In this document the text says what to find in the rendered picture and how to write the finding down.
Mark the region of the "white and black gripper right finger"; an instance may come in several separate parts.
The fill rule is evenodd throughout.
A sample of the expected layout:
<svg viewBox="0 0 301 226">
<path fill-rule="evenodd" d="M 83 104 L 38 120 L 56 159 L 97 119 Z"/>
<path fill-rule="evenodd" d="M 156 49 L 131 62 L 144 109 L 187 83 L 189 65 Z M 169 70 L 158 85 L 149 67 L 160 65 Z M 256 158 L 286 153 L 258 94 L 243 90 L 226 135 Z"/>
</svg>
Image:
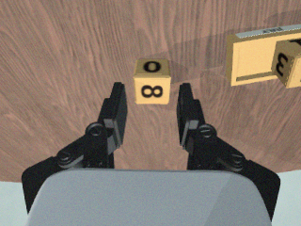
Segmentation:
<svg viewBox="0 0 301 226">
<path fill-rule="evenodd" d="M 261 193 L 272 222 L 280 188 L 279 176 L 246 160 L 241 152 L 217 136 L 215 128 L 205 122 L 200 100 L 194 101 L 190 83 L 180 85 L 176 112 L 180 145 L 189 153 L 187 170 L 225 170 L 247 177 Z"/>
</svg>

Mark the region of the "yellow number cube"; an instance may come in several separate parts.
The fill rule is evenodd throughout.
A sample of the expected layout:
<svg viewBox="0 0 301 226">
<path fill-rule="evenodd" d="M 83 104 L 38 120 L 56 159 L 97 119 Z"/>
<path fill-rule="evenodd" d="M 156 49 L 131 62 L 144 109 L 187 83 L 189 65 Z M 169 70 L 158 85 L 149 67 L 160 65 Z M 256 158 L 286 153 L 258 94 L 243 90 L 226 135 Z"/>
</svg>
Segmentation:
<svg viewBox="0 0 301 226">
<path fill-rule="evenodd" d="M 134 71 L 135 102 L 167 104 L 170 79 L 168 59 L 138 59 Z"/>
<path fill-rule="evenodd" d="M 301 38 L 276 42 L 271 71 L 286 88 L 301 86 Z"/>
</svg>

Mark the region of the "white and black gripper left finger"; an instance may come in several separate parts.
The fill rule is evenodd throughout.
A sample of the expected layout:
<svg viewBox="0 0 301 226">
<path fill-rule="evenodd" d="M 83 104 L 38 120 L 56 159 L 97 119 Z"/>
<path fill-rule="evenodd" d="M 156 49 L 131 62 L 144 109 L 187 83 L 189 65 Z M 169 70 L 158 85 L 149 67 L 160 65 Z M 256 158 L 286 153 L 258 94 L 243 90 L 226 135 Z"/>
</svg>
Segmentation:
<svg viewBox="0 0 301 226">
<path fill-rule="evenodd" d="M 55 157 L 51 156 L 23 172 L 27 215 L 43 182 L 52 174 L 78 168 L 115 168 L 114 151 L 122 145 L 127 113 L 125 86 L 115 82 L 110 98 L 103 100 L 98 120 L 86 128 L 82 137 L 61 149 Z"/>
</svg>

